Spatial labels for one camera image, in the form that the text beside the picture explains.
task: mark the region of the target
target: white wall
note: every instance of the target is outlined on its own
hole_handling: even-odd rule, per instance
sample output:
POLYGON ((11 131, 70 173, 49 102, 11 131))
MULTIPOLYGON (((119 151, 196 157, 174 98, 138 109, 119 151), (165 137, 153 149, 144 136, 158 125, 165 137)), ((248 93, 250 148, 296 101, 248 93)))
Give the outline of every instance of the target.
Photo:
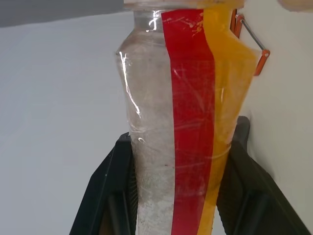
MULTIPOLYGON (((313 232, 313 14, 248 0, 245 17, 271 55, 246 98, 252 156, 313 232)), ((246 31, 242 40, 255 47, 246 31)))
POLYGON ((0 29, 0 234, 66 235, 128 131, 114 52, 131 13, 0 29))

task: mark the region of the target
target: red tape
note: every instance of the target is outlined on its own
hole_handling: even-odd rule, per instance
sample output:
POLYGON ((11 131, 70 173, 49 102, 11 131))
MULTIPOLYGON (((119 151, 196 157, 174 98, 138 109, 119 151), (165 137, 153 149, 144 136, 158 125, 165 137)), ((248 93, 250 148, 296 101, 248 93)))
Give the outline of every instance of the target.
POLYGON ((208 187, 214 138, 215 63, 203 10, 162 13, 171 60, 175 134, 172 235, 196 235, 208 187))

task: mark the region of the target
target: yellow tape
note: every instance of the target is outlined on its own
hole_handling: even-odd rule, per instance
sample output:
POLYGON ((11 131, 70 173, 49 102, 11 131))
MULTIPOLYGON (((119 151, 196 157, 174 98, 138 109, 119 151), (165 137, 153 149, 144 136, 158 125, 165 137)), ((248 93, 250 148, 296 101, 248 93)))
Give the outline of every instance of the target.
POLYGON ((215 60, 213 159, 198 235, 210 235, 220 183, 237 117, 253 77, 257 58, 229 30, 229 6, 204 9, 203 28, 215 60))
POLYGON ((186 2, 197 4, 197 7, 200 9, 213 6, 215 4, 218 5, 226 5, 230 9, 241 8, 244 6, 245 0, 187 0, 186 2))

